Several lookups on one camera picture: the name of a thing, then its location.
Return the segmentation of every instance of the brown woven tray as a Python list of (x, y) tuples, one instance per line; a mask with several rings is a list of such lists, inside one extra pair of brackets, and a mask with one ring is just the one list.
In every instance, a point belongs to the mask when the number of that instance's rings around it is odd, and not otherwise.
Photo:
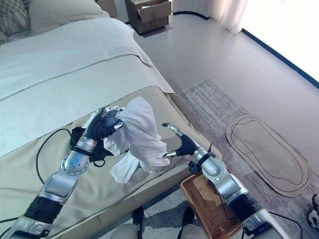
[[(180, 188), (209, 239), (229, 239), (241, 230), (236, 219), (228, 220), (226, 218), (215, 187), (204, 175), (190, 176), (181, 182)], [(227, 217), (234, 217), (226, 204), (224, 207)]]

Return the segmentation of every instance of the oval mat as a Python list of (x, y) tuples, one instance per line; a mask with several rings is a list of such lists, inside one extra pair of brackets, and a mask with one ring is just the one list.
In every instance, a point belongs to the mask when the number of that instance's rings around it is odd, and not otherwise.
[(308, 184), (307, 160), (264, 121), (241, 116), (226, 128), (231, 146), (276, 192), (297, 196)]

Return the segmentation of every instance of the window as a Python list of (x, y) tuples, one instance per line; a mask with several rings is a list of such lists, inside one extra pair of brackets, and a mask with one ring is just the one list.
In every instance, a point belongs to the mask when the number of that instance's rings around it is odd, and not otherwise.
[(318, 0), (250, 0), (243, 28), (319, 82), (318, 16)]

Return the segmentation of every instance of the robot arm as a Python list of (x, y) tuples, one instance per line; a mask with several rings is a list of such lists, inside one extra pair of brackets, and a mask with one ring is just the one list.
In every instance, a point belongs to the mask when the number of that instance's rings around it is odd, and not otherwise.
[(216, 158), (213, 153), (207, 152), (176, 126), (169, 123), (164, 123), (163, 126), (174, 131), (182, 142), (179, 149), (164, 157), (193, 155), (195, 162), (189, 163), (189, 170), (193, 174), (202, 171), (203, 175), (214, 184), (248, 236), (254, 235), (255, 239), (290, 239), (269, 212), (250, 195), (239, 179), (227, 170), (224, 162)]
[(45, 182), (24, 215), (4, 235), (4, 239), (43, 238), (49, 235), (54, 220), (69, 199), (78, 178), (88, 169), (97, 141), (123, 126), (115, 118), (118, 111), (118, 107), (98, 111), (77, 144), (62, 159), (59, 170)]

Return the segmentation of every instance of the baseboard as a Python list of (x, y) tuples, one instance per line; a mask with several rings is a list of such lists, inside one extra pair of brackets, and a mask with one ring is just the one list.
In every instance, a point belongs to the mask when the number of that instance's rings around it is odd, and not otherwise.
[(293, 70), (297, 71), (302, 77), (304, 77), (307, 81), (309, 81), (311, 84), (313, 84), (315, 87), (317, 87), (319, 89), (319, 82), (316, 81), (313, 77), (311, 77), (310, 75), (308, 75), (306, 72), (304, 72), (302, 69), (300, 69), (298, 66), (296, 66), (294, 63), (292, 63), (290, 60), (288, 60), (286, 57), (284, 57), (282, 54), (280, 54), (279, 52), (277, 52), (276, 50), (274, 50), (273, 48), (271, 48), (269, 45), (267, 45), (265, 42), (261, 41), (260, 39), (258, 39), (256, 36), (254, 36), (253, 34), (251, 34), (249, 31), (247, 31), (246, 29), (242, 29), (241, 30), (242, 33), (244, 33), (245, 35), (247, 35), (249, 38), (251, 38), (252, 40), (254, 40), (255, 42), (257, 42), (259, 45), (261, 45), (263, 48), (265, 48), (267, 51), (269, 51), (270, 53), (272, 53), (274, 56), (276, 56), (279, 60), (281, 60), (282, 62), (284, 62), (286, 65), (288, 65), (290, 68), (292, 68)]
[(208, 16), (204, 16), (200, 13), (197, 12), (193, 12), (193, 11), (177, 11), (177, 12), (173, 12), (173, 15), (179, 15), (179, 14), (190, 14), (190, 15), (195, 15), (195, 16), (199, 16), (205, 20), (208, 20), (209, 17)]

